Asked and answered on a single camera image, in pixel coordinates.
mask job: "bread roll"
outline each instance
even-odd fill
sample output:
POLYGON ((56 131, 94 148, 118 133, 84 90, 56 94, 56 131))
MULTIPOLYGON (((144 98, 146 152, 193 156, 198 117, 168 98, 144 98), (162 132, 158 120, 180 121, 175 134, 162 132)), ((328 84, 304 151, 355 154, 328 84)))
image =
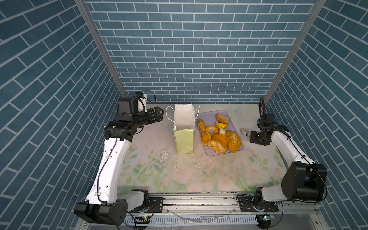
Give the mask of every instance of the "bread roll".
POLYGON ((205 126, 205 122, 202 119, 198 119, 198 129, 201 130, 202 132, 206 131, 206 126, 205 126))
POLYGON ((209 132, 203 132, 202 133, 202 143, 204 145, 208 145, 208 142, 211 140, 211 135, 209 132))
POLYGON ((209 125, 206 127, 206 132, 208 132, 212 136, 214 133, 219 133, 219 129, 216 126, 209 125))
POLYGON ((226 153, 226 147, 229 144, 229 139, 222 134, 212 135, 211 140, 208 142, 208 147, 216 153, 226 153))
POLYGON ((230 120, 228 116, 222 115, 222 114, 216 114, 216 120, 218 120, 220 123, 227 124, 227 122, 230 120))
POLYGON ((223 123, 219 123, 219 122, 216 122, 216 123, 215 123, 215 126, 216 126, 217 128, 227 128, 227 124, 223 124, 223 123))
POLYGON ((219 128, 219 134, 226 135, 226 129, 219 128))
POLYGON ((227 131, 226 133, 227 138, 229 139, 229 150, 232 153, 236 153, 240 149, 241 140, 239 135, 236 132, 231 130, 227 131))

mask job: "floral tablecloth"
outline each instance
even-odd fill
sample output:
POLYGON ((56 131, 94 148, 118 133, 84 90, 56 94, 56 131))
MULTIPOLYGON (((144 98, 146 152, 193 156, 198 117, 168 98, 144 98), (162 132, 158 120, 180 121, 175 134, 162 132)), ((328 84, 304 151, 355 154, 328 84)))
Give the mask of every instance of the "floral tablecloth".
MULTIPOLYGON (((168 105, 155 105, 165 109, 168 105)), ((201 105, 201 112, 226 109, 243 143, 243 150, 207 156, 198 128, 194 153, 176 154, 173 123, 164 120, 145 126, 133 138, 125 156, 118 193, 148 189, 150 193, 254 191, 281 183, 286 168, 274 144, 249 142, 239 129, 255 129, 257 105, 201 105)))

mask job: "gift bag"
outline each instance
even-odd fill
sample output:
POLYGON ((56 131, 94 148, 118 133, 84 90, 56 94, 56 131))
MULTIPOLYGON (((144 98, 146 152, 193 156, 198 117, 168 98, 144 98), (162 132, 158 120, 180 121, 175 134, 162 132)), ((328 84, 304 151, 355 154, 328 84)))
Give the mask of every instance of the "gift bag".
POLYGON ((194 152, 194 129, 195 129, 195 120, 196 116, 194 115, 195 111, 198 109, 194 109, 192 104, 189 105, 175 105, 174 111, 174 120, 171 120, 167 116, 167 109, 172 108, 168 106, 166 108, 166 117, 174 122, 174 137, 176 143, 176 150, 178 154, 190 154, 194 152))

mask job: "wall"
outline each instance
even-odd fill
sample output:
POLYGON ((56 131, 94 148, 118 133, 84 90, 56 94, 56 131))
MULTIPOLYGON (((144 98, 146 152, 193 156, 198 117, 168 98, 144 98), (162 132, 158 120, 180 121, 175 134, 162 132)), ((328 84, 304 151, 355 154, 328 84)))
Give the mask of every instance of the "wall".
POLYGON ((0 11, 0 229, 69 229, 118 92, 73 0, 0 11))
POLYGON ((328 168, 319 208, 331 229, 367 229, 367 12, 365 0, 328 0, 268 104, 328 168))
POLYGON ((87 0, 125 89, 258 102, 315 0, 87 0))

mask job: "tray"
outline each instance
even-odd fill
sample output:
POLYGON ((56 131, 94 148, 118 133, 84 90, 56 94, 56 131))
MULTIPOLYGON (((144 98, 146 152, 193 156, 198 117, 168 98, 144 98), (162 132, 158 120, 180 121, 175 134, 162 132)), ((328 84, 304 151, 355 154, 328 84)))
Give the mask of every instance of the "tray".
MULTIPOLYGON (((216 111, 211 111, 211 112, 205 112, 205 113, 199 113, 198 117, 197 117, 197 123, 198 123, 198 119, 202 119, 205 123, 205 126, 208 125, 215 125, 216 122, 218 122, 216 120, 216 114, 222 114, 225 116, 229 116, 226 112, 226 110, 216 110, 216 111)), ((226 131, 234 131, 236 132, 236 129, 233 126, 233 123, 231 122, 231 119, 227 122, 227 128, 226 131)), ((227 153, 231 153, 231 151, 227 149, 226 153, 216 153, 215 151, 211 150, 207 145, 203 145, 205 148, 205 152, 207 154, 207 156, 218 156, 218 155, 222 155, 222 154, 227 154, 227 153)), ((243 149, 243 144, 240 145, 240 148, 238 151, 243 149)))

